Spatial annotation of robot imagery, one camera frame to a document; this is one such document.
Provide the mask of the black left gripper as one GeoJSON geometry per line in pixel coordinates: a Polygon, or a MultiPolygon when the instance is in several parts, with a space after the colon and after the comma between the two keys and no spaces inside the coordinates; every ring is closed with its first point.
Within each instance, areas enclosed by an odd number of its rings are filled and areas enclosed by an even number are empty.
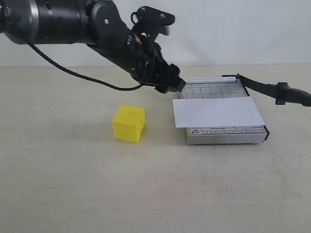
{"type": "Polygon", "coordinates": [[[139,84],[154,87],[162,94],[181,92],[186,86],[178,69],[164,60],[159,46],[130,29],[99,31],[94,43],[87,46],[128,72],[139,84]]]}

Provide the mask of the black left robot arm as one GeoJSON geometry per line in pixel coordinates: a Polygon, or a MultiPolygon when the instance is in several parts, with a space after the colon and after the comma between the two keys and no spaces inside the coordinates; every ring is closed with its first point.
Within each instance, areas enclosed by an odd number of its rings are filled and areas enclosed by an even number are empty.
{"type": "Polygon", "coordinates": [[[150,6],[123,22],[112,0],[3,0],[0,32],[15,44],[34,50],[47,44],[85,44],[126,71],[139,86],[160,93],[181,92],[186,82],[180,69],[163,58],[156,42],[168,35],[175,16],[150,6]]]}

